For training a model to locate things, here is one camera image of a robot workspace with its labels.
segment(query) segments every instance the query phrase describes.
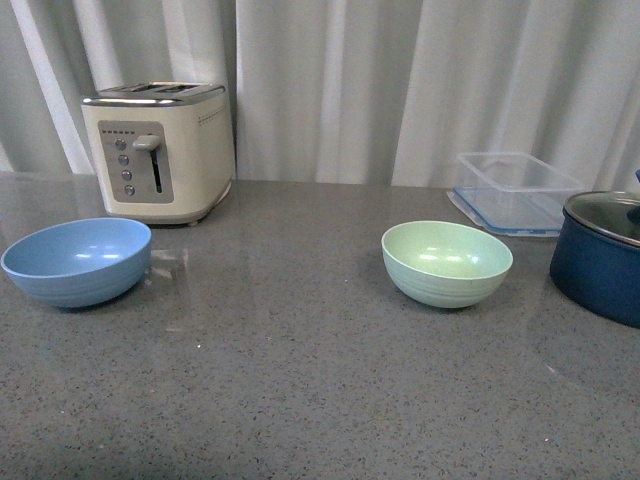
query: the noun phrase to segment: clear plastic container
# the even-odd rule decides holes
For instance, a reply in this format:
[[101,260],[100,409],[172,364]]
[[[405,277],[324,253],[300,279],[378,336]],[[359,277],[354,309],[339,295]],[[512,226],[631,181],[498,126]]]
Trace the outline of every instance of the clear plastic container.
[[513,236],[557,236],[562,208],[584,185],[517,152],[461,153],[451,201],[486,230]]

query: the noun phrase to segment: toaster control panel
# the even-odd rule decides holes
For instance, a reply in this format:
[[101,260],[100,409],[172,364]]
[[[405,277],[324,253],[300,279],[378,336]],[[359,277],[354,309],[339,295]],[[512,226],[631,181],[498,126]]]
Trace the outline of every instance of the toaster control panel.
[[173,188],[159,122],[98,122],[113,198],[123,203],[171,203]]

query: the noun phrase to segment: toaster lever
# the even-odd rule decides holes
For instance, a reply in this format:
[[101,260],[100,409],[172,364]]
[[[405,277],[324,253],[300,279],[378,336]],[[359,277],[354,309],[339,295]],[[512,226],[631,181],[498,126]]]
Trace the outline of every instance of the toaster lever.
[[158,156],[156,148],[160,145],[160,137],[157,135],[140,135],[133,141],[133,148],[136,150],[146,150],[151,155],[151,165],[153,167],[153,177],[156,182],[156,191],[162,193],[162,182],[160,181],[160,168],[158,167]]
[[160,145],[160,137],[157,135],[140,135],[133,141],[133,148],[151,152]]

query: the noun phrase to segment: light green bowl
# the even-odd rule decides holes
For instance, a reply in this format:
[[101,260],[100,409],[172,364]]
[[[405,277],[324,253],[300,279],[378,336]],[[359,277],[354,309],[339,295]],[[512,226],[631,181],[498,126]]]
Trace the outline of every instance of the light green bowl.
[[390,228],[382,236],[382,256],[402,292],[441,308],[484,300],[500,286],[513,263],[509,248],[488,233],[435,221]]

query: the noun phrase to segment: bowl rim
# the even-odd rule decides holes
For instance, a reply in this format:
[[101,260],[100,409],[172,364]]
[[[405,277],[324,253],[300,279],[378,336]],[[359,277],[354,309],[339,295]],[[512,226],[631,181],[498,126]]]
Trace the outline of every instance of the bowl rim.
[[[92,222],[107,222],[107,223],[130,223],[130,224],[134,224],[136,226],[136,228],[140,228],[142,232],[144,232],[146,234],[146,237],[144,238],[144,240],[141,242],[140,248],[136,249],[134,252],[132,252],[130,255],[121,258],[109,265],[106,265],[104,267],[98,268],[98,269],[91,269],[91,270],[86,270],[86,271],[82,271],[82,272],[76,272],[76,273],[61,273],[61,274],[55,274],[55,275],[33,275],[33,274],[29,274],[29,273],[22,273],[22,272],[17,272],[15,270],[13,270],[12,268],[10,268],[6,263],[5,263],[5,258],[6,256],[9,254],[9,252],[11,250],[13,250],[14,248],[17,248],[22,242],[26,241],[28,238],[31,237],[35,237],[37,235],[41,235],[42,233],[49,231],[49,230],[56,230],[58,228],[63,228],[63,227],[67,227],[69,225],[72,224],[76,224],[76,223],[92,223]],[[119,265],[122,262],[125,262],[126,260],[138,255],[141,251],[143,251],[145,248],[148,247],[149,243],[151,242],[151,229],[149,228],[148,225],[145,225],[142,222],[139,222],[138,220],[133,220],[131,218],[115,218],[115,217],[95,217],[95,218],[82,218],[79,220],[72,220],[70,222],[63,222],[63,223],[58,223],[56,225],[51,225],[49,227],[45,227],[42,228],[40,230],[36,230],[33,233],[30,233],[28,235],[25,235],[24,237],[20,238],[19,240],[15,241],[14,243],[12,243],[2,254],[2,257],[0,257],[0,265],[2,266],[2,269],[7,272],[10,275],[19,277],[19,278],[24,278],[24,279],[33,279],[33,280],[44,280],[44,279],[61,279],[61,278],[72,278],[72,277],[77,277],[80,275],[86,275],[92,272],[97,272],[100,270],[104,270],[106,268],[112,268],[116,265]]]
[[[385,239],[387,238],[387,235],[392,232],[393,230],[396,230],[398,228],[407,226],[407,225],[411,225],[411,224],[416,224],[416,223],[420,223],[420,224],[430,224],[430,225],[447,225],[447,226],[453,226],[455,228],[460,228],[462,230],[467,230],[467,231],[472,231],[474,232],[474,235],[479,235],[481,237],[485,237],[485,238],[489,238],[491,242],[500,245],[502,248],[504,248],[504,250],[509,254],[509,262],[507,264],[507,266],[501,270],[499,270],[497,273],[494,273],[492,275],[483,275],[483,276],[476,276],[476,277],[456,277],[456,276],[450,276],[450,275],[438,275],[436,273],[431,273],[431,272],[425,272],[424,270],[420,270],[418,268],[412,267],[411,265],[407,265],[405,262],[403,262],[402,260],[398,259],[398,257],[396,257],[395,255],[393,255],[386,247],[385,245]],[[511,252],[511,249],[499,238],[494,237],[493,235],[491,235],[490,233],[484,232],[478,228],[474,228],[474,227],[470,227],[468,225],[463,225],[461,223],[454,223],[454,222],[445,222],[445,221],[441,221],[441,220],[414,220],[411,222],[404,222],[404,223],[399,223],[397,225],[394,225],[392,227],[390,227],[389,229],[387,229],[386,232],[384,232],[384,234],[382,235],[382,238],[380,240],[380,243],[382,245],[382,251],[383,253],[385,253],[386,255],[388,255],[389,257],[391,257],[394,261],[398,262],[400,265],[402,265],[405,268],[408,268],[410,270],[413,270],[414,272],[418,272],[421,273],[423,275],[429,275],[431,277],[434,278],[442,278],[442,279],[446,279],[446,280],[488,280],[490,278],[496,278],[499,277],[500,275],[505,274],[506,272],[509,271],[509,269],[511,269],[511,267],[513,266],[513,253]]]

